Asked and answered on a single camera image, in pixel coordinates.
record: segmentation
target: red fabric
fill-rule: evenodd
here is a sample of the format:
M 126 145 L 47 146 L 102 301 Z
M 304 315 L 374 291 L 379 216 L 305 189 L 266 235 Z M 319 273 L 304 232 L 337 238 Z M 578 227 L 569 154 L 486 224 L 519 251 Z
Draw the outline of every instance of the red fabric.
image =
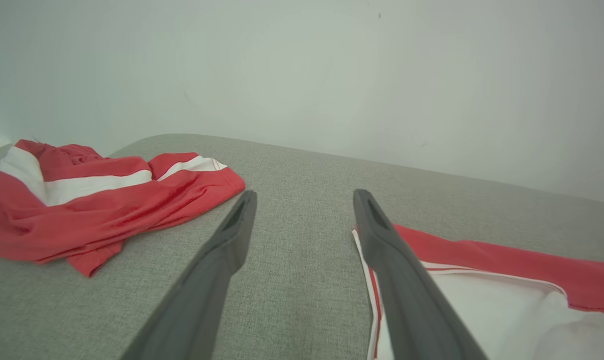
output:
M 399 225 L 395 228 L 423 262 L 548 281 L 566 290 L 572 308 L 604 313 L 604 262 L 569 259 L 478 241 L 448 241 Z
M 37 158 L 44 182 L 151 171 L 148 182 L 51 206 L 0 171 L 0 257 L 38 264 L 67 258 L 85 276 L 119 253 L 128 237 L 185 223 L 244 189 L 229 168 L 181 170 L 157 181 L 176 162 L 196 157 L 194 152 L 164 153 L 145 162 L 135 156 L 103 158 L 79 145 L 56 148 L 21 140 L 16 146 Z

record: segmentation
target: gray fabric surface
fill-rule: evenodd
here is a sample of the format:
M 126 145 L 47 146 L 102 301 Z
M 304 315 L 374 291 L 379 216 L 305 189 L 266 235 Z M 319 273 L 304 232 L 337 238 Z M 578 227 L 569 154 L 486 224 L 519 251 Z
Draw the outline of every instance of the gray fabric surface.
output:
M 192 134 L 149 137 L 113 157 L 196 151 L 258 192 L 249 255 L 228 291 L 215 359 L 364 359 L 371 315 L 350 231 L 352 191 L 394 223 L 604 262 L 604 203 L 379 162 Z M 235 199 L 129 239 L 94 278 L 63 260 L 0 259 L 0 360 L 114 360 Z

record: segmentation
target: clothing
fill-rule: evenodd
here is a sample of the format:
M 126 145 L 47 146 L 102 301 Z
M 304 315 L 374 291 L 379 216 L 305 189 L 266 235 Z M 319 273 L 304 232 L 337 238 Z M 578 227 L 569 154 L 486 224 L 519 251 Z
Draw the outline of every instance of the clothing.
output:
M 490 359 L 604 358 L 604 262 L 395 227 Z M 374 299 L 375 274 L 361 260 Z M 372 304 L 370 359 L 375 348 L 392 358 L 383 299 Z
M 243 189 L 231 169 L 194 152 L 146 162 L 20 140 L 0 163 L 0 257 L 66 258 L 92 276 L 128 237 L 185 223 Z

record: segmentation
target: red trim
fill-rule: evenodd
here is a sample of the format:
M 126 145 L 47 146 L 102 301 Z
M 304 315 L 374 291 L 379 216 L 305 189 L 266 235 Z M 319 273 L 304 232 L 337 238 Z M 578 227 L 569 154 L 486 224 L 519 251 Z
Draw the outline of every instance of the red trim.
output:
M 375 294 L 375 306 L 377 307 L 377 335 L 375 336 L 375 355 L 373 358 L 377 358 L 377 342 L 380 339 L 380 324 L 382 322 L 382 309 L 380 307 L 380 296 L 377 293 L 377 281 L 375 280 L 375 272 L 373 269 L 368 268 L 368 273 L 371 276 L 371 284 L 373 285 L 373 294 Z

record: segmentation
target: red and white garment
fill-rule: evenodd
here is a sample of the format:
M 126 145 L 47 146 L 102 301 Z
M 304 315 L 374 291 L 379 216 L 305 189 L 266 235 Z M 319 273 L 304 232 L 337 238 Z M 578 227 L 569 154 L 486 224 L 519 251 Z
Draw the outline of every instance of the red and white garment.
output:
M 488 358 L 604 359 L 604 262 L 395 228 Z M 353 235 L 373 305 L 368 360 L 393 359 L 375 273 Z
M 0 257 L 66 258 L 92 276 L 128 237 L 185 223 L 243 190 L 231 169 L 194 152 L 146 162 L 20 140 L 0 162 Z

